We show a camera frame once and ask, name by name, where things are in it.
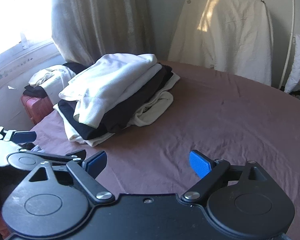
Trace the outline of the red suitcase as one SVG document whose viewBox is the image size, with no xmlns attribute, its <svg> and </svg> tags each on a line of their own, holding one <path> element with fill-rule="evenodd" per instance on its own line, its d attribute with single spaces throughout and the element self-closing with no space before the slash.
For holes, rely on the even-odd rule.
<svg viewBox="0 0 300 240">
<path fill-rule="evenodd" d="M 45 98 L 21 96 L 21 102 L 30 120 L 36 125 L 53 111 L 53 105 L 48 96 Z"/>
</svg>

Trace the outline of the beige curtain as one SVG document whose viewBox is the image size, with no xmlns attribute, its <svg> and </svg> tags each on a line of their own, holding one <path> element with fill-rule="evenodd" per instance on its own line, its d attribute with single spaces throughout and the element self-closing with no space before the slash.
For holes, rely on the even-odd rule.
<svg viewBox="0 0 300 240">
<path fill-rule="evenodd" d="M 146 0 L 52 0 L 51 20 L 66 62 L 90 66 L 105 54 L 154 50 Z"/>
</svg>

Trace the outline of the black cloth on suitcase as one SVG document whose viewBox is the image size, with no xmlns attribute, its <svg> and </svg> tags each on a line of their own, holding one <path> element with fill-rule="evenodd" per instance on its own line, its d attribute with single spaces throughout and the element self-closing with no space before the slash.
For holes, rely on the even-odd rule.
<svg viewBox="0 0 300 240">
<path fill-rule="evenodd" d="M 27 85 L 24 87 L 23 94 L 26 96 L 31 96 L 35 98 L 45 98 L 47 97 L 47 93 L 41 86 L 32 87 L 30 85 Z"/>
</svg>

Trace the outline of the folded cream bottom garment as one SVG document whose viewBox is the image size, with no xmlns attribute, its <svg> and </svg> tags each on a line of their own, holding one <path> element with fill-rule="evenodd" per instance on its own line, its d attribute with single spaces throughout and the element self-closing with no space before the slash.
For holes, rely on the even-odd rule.
<svg viewBox="0 0 300 240">
<path fill-rule="evenodd" d="M 142 127 L 155 122 L 172 104 L 173 95 L 168 91 L 179 79 L 169 66 L 162 66 L 136 93 L 107 111 L 98 128 L 74 119 L 75 101 L 60 100 L 53 108 L 63 119 L 69 141 L 95 147 L 126 127 Z"/>
</svg>

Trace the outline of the white waffle pajama top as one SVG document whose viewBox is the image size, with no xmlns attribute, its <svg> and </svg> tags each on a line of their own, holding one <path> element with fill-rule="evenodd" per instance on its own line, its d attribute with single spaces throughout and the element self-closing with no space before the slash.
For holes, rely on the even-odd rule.
<svg viewBox="0 0 300 240">
<path fill-rule="evenodd" d="M 76 102 L 76 121 L 98 128 L 107 111 L 135 94 L 161 68 L 154 54 L 106 54 L 73 77 L 59 98 Z"/>
</svg>

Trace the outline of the white clothes rack pole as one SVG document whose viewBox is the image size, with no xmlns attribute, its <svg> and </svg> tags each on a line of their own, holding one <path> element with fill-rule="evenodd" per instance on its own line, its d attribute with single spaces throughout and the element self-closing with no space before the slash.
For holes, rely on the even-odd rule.
<svg viewBox="0 0 300 240">
<path fill-rule="evenodd" d="M 292 23 L 291 23 L 291 29 L 290 29 L 290 35 L 289 35 L 287 55 L 286 55 L 285 64 L 284 64 L 284 67 L 283 67 L 281 79 L 280 79 L 279 86 L 278 86 L 279 90 L 282 88 L 282 85 L 283 85 L 283 82 L 284 82 L 284 79 L 285 79 L 285 76 L 286 76 L 287 68 L 288 68 L 290 54 L 291 54 L 291 51 L 292 51 L 294 28 L 295 28 L 295 0 L 292 0 Z"/>
</svg>

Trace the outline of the mauve bed sheet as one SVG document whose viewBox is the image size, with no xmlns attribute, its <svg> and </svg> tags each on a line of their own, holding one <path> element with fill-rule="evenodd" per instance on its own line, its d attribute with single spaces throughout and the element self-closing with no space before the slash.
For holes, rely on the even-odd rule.
<svg viewBox="0 0 300 240">
<path fill-rule="evenodd" d="M 153 124 L 129 127 L 93 148 L 70 142 L 54 111 L 34 127 L 36 144 L 58 155 L 104 150 L 108 163 L 97 180 L 113 194 L 184 193 L 198 181 L 191 150 L 233 165 L 254 160 L 293 201 L 288 235 L 300 239 L 300 100 L 226 72 L 171 67 L 180 77 L 174 100 Z"/>
</svg>

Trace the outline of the folded black garment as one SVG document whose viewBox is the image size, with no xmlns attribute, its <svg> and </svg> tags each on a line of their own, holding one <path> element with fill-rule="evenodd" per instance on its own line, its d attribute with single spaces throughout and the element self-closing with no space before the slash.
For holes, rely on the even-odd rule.
<svg viewBox="0 0 300 240">
<path fill-rule="evenodd" d="M 74 119 L 75 106 L 75 101 L 65 101 L 61 99 L 58 102 L 58 108 L 65 117 L 66 121 L 84 140 L 92 140 L 108 134 L 108 131 L 103 124 L 100 124 L 98 128 L 93 128 L 76 121 Z"/>
</svg>

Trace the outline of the cream cloth on suitcase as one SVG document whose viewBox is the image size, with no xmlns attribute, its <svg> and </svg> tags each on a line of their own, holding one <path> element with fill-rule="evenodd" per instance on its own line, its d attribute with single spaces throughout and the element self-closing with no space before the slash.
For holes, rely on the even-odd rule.
<svg viewBox="0 0 300 240">
<path fill-rule="evenodd" d="M 60 101 L 59 93 L 75 75 L 76 73 L 70 68 L 55 65 L 35 73 L 30 78 L 29 85 L 33 88 L 41 87 L 47 93 L 51 103 L 55 105 Z"/>
</svg>

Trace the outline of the folded dark grey garment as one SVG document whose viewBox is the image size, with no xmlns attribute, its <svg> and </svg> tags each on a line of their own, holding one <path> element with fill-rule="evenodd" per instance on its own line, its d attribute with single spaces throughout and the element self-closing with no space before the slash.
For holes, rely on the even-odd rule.
<svg viewBox="0 0 300 240">
<path fill-rule="evenodd" d="M 162 89 L 172 75 L 172 68 L 162 65 L 161 70 L 135 94 L 108 111 L 100 124 L 103 124 L 109 133 L 116 133 L 124 129 L 137 109 L 147 103 L 158 90 Z"/>
</svg>

